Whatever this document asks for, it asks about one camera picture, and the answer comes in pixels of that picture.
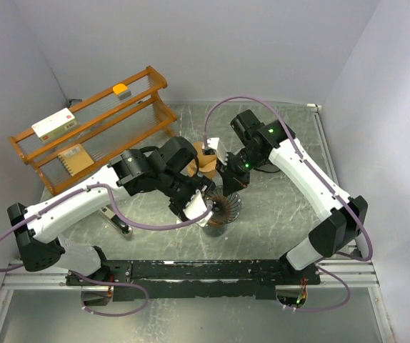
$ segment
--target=white label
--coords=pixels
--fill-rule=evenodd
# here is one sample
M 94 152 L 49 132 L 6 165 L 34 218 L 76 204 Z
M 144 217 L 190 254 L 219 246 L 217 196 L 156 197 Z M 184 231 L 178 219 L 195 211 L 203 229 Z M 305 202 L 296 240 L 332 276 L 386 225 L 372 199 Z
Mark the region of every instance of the white label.
M 76 147 L 76 148 L 73 148 L 72 150 L 69 150 L 69 151 L 65 152 L 64 156 L 65 157 L 70 157 L 70 156 L 73 156 L 73 155 L 75 155 L 76 153 L 79 153 L 79 152 L 80 152 L 80 148 Z
M 65 130 L 70 129 L 73 125 L 75 125 L 75 122 L 71 122 L 69 125 L 65 126 Z
M 69 111 L 69 109 L 62 109 L 61 111 L 52 114 L 38 123 L 35 123 L 32 125 L 32 129 L 34 129 L 38 137 L 43 137 L 59 127 L 66 127 L 66 129 L 71 127 L 66 125 L 70 125 L 70 121 L 74 120 L 75 116 Z

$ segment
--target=black metal base plate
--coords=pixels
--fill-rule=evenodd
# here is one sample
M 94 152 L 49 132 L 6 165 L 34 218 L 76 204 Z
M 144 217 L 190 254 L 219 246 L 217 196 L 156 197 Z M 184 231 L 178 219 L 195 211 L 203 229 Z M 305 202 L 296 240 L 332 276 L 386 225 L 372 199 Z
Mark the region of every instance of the black metal base plate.
M 319 275 L 312 264 L 295 274 L 281 268 L 278 259 L 237 259 L 206 261 L 109 260 L 102 270 L 89 276 L 99 281 L 131 282 L 145 287 L 151 298 L 256 297 L 276 299 L 276 285 L 319 284 Z M 90 285 L 79 278 L 67 277 L 69 286 Z M 115 287 L 117 302 L 144 298 L 129 287 Z

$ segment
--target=white box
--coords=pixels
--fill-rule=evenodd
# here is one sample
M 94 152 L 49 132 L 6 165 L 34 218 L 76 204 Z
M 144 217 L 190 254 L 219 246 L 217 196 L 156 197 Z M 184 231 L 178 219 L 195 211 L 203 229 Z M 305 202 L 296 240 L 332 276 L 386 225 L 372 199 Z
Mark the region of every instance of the white box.
M 43 143 L 49 143 L 78 126 L 75 116 L 65 108 L 32 125 Z

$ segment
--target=gray tabletop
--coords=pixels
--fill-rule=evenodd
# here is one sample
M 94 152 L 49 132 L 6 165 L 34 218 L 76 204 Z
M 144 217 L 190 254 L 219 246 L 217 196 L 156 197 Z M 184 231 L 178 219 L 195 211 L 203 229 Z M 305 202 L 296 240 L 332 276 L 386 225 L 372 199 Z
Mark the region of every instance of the gray tabletop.
M 179 120 L 174 131 L 189 141 L 201 141 L 204 117 L 212 104 L 171 105 Z M 287 124 L 296 132 L 309 155 L 330 174 L 319 124 L 310 108 L 277 104 Z M 241 111 L 251 109 L 268 124 L 274 115 L 259 105 L 225 104 L 209 122 L 209 136 L 223 139 L 226 148 L 242 147 L 229 123 Z M 168 137 L 163 133 L 138 145 L 161 145 Z M 283 174 L 251 172 L 248 189 L 239 192 L 242 209 L 239 218 L 227 225 L 220 237 L 211 237 L 197 225 L 168 232 L 134 229 L 130 240 L 123 238 L 98 213 L 92 214 L 64 235 L 71 240 L 100 246 L 110 259 L 273 259 L 298 244 L 317 223 L 316 215 L 302 193 Z M 146 224 L 171 224 L 176 217 L 168 210 L 169 200 L 160 192 L 137 194 L 119 202 L 124 215 Z

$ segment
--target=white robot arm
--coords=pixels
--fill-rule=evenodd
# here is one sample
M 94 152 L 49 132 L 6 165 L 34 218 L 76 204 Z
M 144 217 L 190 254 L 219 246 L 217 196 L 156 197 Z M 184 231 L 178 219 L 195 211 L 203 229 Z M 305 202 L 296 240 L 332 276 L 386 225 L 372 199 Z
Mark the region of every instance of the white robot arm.
M 193 223 L 204 226 L 212 215 L 204 197 L 214 188 L 214 183 L 206 177 L 187 177 L 180 173 L 196 156 L 194 147 L 184 138 L 174 137 L 149 156 L 144 152 L 147 151 L 125 151 L 92 177 L 45 202 L 30 207 L 12 205 L 9 208 L 12 224 L 24 218 L 36 217 L 15 231 L 26 270 L 34 272 L 52 265 L 83 275 L 98 270 L 101 267 L 98 249 L 74 243 L 61 233 L 109 204 L 109 193 L 112 194 L 114 204 L 134 194 L 159 190 L 170 198 L 169 208 L 181 220 L 180 224 L 166 227 L 132 223 L 134 227 L 164 230 Z
M 353 199 L 338 187 L 305 152 L 301 142 L 294 138 L 297 149 L 303 155 L 300 158 L 279 121 L 265 125 L 252 111 L 247 110 L 237 115 L 231 126 L 245 146 L 242 150 L 232 154 L 226 151 L 219 138 L 211 138 L 207 141 L 209 150 L 204 151 L 213 151 L 217 155 L 216 169 L 223 178 L 224 195 L 246 188 L 249 184 L 249 171 L 271 162 L 299 188 L 321 220 L 320 225 L 304 241 L 282 257 L 290 267 L 302 270 L 324 257 L 332 256 L 352 239 L 356 240 L 358 249 L 366 256 L 368 252 L 365 238 L 337 199 L 343 199 L 363 221 L 368 207 L 364 198 Z M 310 168 L 331 186 L 333 193 Z

